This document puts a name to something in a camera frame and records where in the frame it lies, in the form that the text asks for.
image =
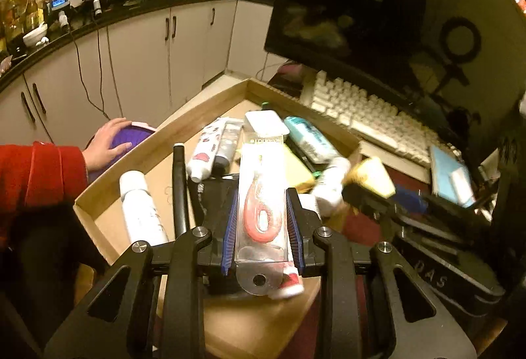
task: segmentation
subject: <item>black screen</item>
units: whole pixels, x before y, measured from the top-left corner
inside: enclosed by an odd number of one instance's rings
[[[479,162],[524,93],[518,2],[277,0],[266,47],[383,97]]]

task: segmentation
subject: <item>blue gripper pad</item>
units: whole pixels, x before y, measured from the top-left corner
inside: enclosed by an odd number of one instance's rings
[[[232,207],[228,216],[227,229],[223,238],[223,256],[221,258],[221,273],[228,275],[228,270],[232,266],[233,250],[236,247],[236,228],[237,228],[237,203],[238,190],[233,194]]]
[[[289,192],[286,194],[287,200],[287,230],[289,233],[290,248],[293,253],[294,266],[298,269],[301,275],[305,268],[305,261],[303,259],[303,242],[296,222],[296,215],[292,204],[290,203]]]

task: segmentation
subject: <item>red jacket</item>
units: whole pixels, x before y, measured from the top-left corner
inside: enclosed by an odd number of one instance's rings
[[[73,203],[86,186],[86,165],[76,147],[41,142],[0,146],[0,250],[17,214]]]

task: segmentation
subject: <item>human hand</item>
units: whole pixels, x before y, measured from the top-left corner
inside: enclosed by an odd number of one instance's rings
[[[115,135],[119,133],[121,129],[131,124],[132,123],[125,118],[114,118],[97,131],[89,146],[82,151],[88,172],[102,169],[119,154],[122,154],[132,147],[132,143],[127,142],[110,149],[111,142],[113,138],[115,138]]]

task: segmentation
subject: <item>metal screw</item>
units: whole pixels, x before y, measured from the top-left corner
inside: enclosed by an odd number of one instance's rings
[[[332,230],[329,227],[318,227],[316,233],[320,237],[330,237],[332,236]]]
[[[205,237],[208,234],[206,227],[196,227],[192,230],[192,234],[196,237]]]
[[[380,251],[384,254],[388,254],[390,251],[393,250],[393,246],[389,242],[380,242],[377,246],[378,249],[380,249]]]
[[[148,248],[148,243],[146,243],[144,240],[139,240],[138,242],[133,243],[131,246],[132,251],[138,254],[144,252],[146,248]]]

